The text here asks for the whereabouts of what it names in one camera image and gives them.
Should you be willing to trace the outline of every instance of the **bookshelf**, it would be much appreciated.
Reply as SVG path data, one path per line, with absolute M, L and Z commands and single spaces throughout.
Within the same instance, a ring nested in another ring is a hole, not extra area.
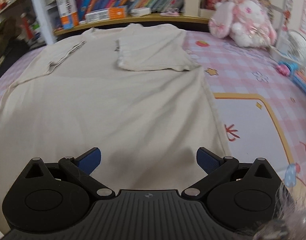
M 126 17 L 123 19 L 105 20 L 90 24 L 78 25 L 69 30 L 54 30 L 54 17 L 57 13 L 57 5 L 54 0 L 32 0 L 37 18 L 40 23 L 41 31 L 47 44 L 55 43 L 59 36 L 62 34 L 69 34 L 75 31 L 87 30 L 92 27 L 110 26 L 127 23 L 148 23 L 148 22 L 174 22 L 174 23 L 193 23 L 193 24 L 207 24 L 210 17 L 203 15 L 204 17 L 186 17 L 180 15 L 179 17 L 162 17 L 159 14 L 151 14 L 143 17 Z
M 186 23 L 208 24 L 208 19 L 203 18 L 203 17 L 189 17 L 189 16 L 183 16 L 183 15 L 180 15 L 179 17 L 160 16 L 159 13 L 153 13 L 150 15 L 142 16 L 142 17 L 129 16 L 123 19 L 106 20 L 106 21 L 101 21 L 101 22 L 82 24 L 82 25 L 78 25 L 69 30 L 54 31 L 54 35 L 59 36 L 65 33 L 89 29 L 92 27 L 100 27 L 100 26 L 122 24 L 122 23 L 139 23 L 139 22 L 186 22 Z

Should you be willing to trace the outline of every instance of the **orange border line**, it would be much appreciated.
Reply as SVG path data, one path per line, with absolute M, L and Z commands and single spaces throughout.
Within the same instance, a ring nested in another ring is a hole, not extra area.
M 239 94 L 239 93 L 213 93 L 214 97 L 216 99 L 253 99 L 253 100 L 260 100 L 264 106 L 266 107 L 266 110 L 268 111 L 274 126 L 277 130 L 277 133 L 280 137 L 280 141 L 282 142 L 285 154 L 286 154 L 286 158 L 288 163 L 294 163 L 294 159 L 293 156 L 291 154 L 291 151 L 289 149 L 286 137 L 284 135 L 284 132 L 282 130 L 282 128 L 280 127 L 280 124 L 273 112 L 273 109 L 271 108 L 271 106 L 266 102 L 265 98 L 263 98 L 261 95 L 258 94 Z

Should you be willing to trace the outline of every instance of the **pink toy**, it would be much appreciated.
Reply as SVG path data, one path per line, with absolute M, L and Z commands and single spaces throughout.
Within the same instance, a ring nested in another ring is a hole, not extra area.
M 258 0 L 226 0 L 216 5 L 209 30 L 217 38 L 230 36 L 239 47 L 267 47 L 276 41 L 276 31 Z
M 291 74 L 289 68 L 284 64 L 277 65 L 276 70 L 286 77 L 288 77 Z

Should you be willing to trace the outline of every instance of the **star pattern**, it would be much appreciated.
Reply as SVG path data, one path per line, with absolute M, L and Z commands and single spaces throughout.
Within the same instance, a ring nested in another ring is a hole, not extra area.
M 256 102 L 256 106 L 259 108 L 259 109 L 262 109 L 262 105 L 258 102 Z
M 205 70 L 205 72 L 207 72 L 208 74 L 210 74 L 211 76 L 218 76 L 218 72 L 216 69 L 211 69 L 211 68 L 208 68 L 207 70 Z

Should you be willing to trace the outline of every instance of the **black gripper base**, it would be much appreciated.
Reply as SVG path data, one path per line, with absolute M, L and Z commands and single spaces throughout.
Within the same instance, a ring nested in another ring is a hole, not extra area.
M 241 236 L 214 222 L 199 201 L 176 190 L 121 190 L 95 202 L 89 214 L 71 228 L 51 234 L 16 229 L 4 240 L 238 240 Z

